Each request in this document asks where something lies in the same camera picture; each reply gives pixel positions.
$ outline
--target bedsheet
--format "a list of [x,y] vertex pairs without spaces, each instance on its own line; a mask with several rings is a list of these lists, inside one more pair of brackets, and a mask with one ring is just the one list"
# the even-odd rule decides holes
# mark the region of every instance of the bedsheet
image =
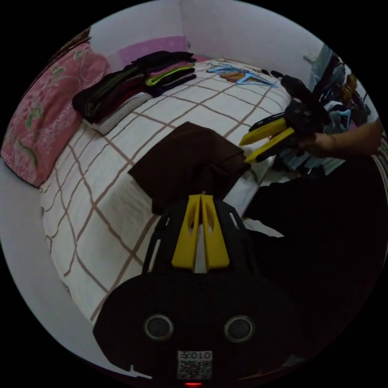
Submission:
[[[212,128],[238,144],[253,123],[284,111],[290,102],[281,86],[237,86],[206,72],[221,63],[225,60],[197,63],[195,80],[145,102],[107,136],[82,124],[40,187],[51,257],[64,287],[92,324],[108,294],[141,273],[158,221],[151,212],[151,199],[127,174],[128,170],[186,121]],[[245,151],[251,152],[265,141]],[[240,215],[272,161],[268,158],[254,165],[224,199]]]

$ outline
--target floral pillowcase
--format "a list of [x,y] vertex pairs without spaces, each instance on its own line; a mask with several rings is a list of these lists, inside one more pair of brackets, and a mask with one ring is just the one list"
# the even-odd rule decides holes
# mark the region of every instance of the floral pillowcase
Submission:
[[73,48],[48,67],[17,107],[1,148],[5,163],[38,187],[82,123],[72,107],[75,94],[100,81],[110,70],[107,59],[89,43]]

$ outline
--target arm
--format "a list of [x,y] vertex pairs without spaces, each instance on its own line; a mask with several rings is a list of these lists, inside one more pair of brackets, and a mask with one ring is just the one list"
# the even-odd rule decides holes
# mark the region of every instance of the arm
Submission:
[[378,118],[352,131],[336,135],[316,133],[315,137],[301,140],[299,146],[321,158],[347,159],[356,155],[371,155],[381,144],[382,132],[383,126]]

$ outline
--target qr code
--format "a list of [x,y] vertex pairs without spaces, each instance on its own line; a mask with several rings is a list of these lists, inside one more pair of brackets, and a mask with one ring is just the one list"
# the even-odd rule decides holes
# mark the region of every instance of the qr code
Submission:
[[179,361],[178,378],[184,380],[211,379],[211,361]]
[[181,380],[209,380],[213,364],[212,352],[178,352],[178,373]]

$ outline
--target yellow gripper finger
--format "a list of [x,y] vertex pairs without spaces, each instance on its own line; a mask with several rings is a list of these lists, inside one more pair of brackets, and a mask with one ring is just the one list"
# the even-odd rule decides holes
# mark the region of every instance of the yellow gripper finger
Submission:
[[202,221],[206,271],[229,265],[228,252],[211,195],[202,195]]
[[[267,143],[262,145],[260,148],[258,148],[257,150],[253,151],[245,159],[245,163],[255,163],[256,162],[256,158],[259,155],[265,153],[266,151],[269,151],[272,147],[278,145],[281,141],[283,141],[287,137],[291,136],[293,133],[294,133],[294,130],[292,128],[288,128],[285,131],[283,131],[282,133],[279,133],[277,136],[272,138],[270,141],[268,141]],[[275,155],[275,154],[276,154],[276,152],[273,153],[273,154],[268,153],[268,156]]]
[[197,255],[200,207],[201,195],[190,195],[177,246],[171,261],[175,268],[188,269],[194,272]]
[[241,139],[239,146],[246,146],[248,144],[255,143],[259,140],[265,139],[266,137],[277,135],[286,129],[286,121],[283,118],[280,118],[245,134]]

